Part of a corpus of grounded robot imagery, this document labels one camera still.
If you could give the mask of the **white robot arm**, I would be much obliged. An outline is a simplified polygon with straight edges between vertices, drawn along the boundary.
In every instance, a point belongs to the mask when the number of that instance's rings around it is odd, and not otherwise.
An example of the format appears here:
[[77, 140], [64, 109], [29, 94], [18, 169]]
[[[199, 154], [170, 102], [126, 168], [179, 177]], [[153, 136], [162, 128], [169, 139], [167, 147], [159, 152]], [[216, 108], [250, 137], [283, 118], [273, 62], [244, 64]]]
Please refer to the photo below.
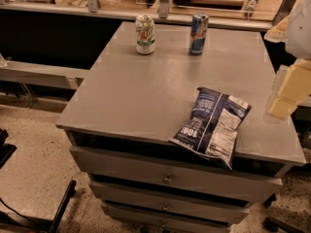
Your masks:
[[311, 0], [302, 0], [264, 39], [285, 44], [285, 51], [296, 57], [291, 66], [276, 72], [266, 114], [277, 120], [289, 117], [311, 94]]

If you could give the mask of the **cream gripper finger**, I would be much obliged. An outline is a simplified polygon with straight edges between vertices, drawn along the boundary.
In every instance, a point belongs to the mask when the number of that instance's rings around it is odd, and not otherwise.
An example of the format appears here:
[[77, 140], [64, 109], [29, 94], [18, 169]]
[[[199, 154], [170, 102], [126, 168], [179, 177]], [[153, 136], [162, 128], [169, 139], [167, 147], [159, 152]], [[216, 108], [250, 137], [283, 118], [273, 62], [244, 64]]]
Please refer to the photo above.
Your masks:
[[263, 39], [271, 43], [285, 43], [287, 40], [287, 28], [290, 17], [284, 17], [275, 26], [269, 29]]
[[298, 59], [282, 65], [276, 73], [272, 94], [266, 106], [270, 117], [285, 119], [311, 94], [311, 60]]

